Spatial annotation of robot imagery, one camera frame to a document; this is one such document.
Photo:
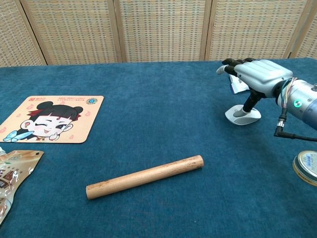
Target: blue tablecloth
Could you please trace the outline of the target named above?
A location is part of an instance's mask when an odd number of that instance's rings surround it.
[[[274,60],[316,83],[314,59]],[[236,126],[221,62],[148,62],[0,68],[0,123],[28,96],[103,95],[82,144],[0,143],[44,156],[15,194],[0,237],[316,237],[317,188],[292,168],[316,143],[273,136],[281,109]],[[289,115],[286,131],[317,137]],[[201,155],[202,169],[88,200],[89,184]]]

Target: snack bag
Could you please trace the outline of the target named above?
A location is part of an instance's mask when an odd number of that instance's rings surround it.
[[[0,225],[11,208],[15,191],[30,175],[43,151],[15,150],[8,154],[0,147]]]

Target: black hair bun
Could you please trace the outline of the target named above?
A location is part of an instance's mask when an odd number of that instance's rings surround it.
[[[83,111],[82,107],[74,107],[73,109],[75,109],[78,114]]]
[[[52,105],[53,105],[53,102],[48,101],[48,102],[43,102],[43,103],[38,104],[36,108],[39,110],[44,110],[46,108],[51,107]]]

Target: mouse pad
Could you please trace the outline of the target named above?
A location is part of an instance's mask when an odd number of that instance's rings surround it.
[[[31,96],[1,125],[0,142],[82,143],[103,96]]]

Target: green indicator light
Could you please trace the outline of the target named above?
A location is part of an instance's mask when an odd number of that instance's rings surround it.
[[[295,100],[294,101],[294,107],[296,107],[296,108],[300,108],[301,106],[302,106],[302,102],[301,102],[301,100]]]

